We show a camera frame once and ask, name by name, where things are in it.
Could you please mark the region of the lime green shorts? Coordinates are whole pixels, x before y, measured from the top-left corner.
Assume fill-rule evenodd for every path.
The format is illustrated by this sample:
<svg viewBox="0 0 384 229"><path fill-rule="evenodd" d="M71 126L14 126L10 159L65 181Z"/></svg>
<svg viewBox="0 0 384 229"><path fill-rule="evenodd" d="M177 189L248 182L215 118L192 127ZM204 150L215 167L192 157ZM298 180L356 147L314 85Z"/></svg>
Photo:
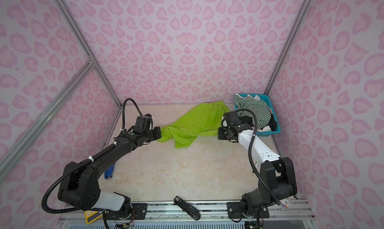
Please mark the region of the lime green shorts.
<svg viewBox="0 0 384 229"><path fill-rule="evenodd" d="M173 140L176 149L188 148L198 137L216 136L223 115L229 111L223 101L199 104L174 123L161 128L162 137L157 141L165 143Z"/></svg>

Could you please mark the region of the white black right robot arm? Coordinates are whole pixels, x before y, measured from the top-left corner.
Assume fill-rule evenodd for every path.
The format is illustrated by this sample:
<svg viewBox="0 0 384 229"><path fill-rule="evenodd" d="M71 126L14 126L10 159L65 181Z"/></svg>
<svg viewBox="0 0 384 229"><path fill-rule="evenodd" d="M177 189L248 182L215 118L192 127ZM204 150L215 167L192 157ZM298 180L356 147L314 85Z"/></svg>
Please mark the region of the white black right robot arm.
<svg viewBox="0 0 384 229"><path fill-rule="evenodd" d="M258 178L258 188L242 196L242 214L255 217L261 210L297 194L294 163L272 151L248 125L218 128L218 139L239 143L248 152L248 159Z"/></svg>

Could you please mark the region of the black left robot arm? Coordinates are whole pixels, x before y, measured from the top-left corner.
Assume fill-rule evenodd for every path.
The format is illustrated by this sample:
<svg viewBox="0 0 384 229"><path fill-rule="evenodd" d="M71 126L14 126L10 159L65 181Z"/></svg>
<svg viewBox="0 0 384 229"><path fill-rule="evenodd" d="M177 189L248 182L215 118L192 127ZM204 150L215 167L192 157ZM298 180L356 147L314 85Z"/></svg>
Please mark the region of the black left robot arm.
<svg viewBox="0 0 384 229"><path fill-rule="evenodd" d="M101 190L99 178L126 154L161 137L160 127L152 130L136 128L115 137L114 143L93 157L80 163L69 163L60 182L58 199L76 210L128 211L130 199Z"/></svg>

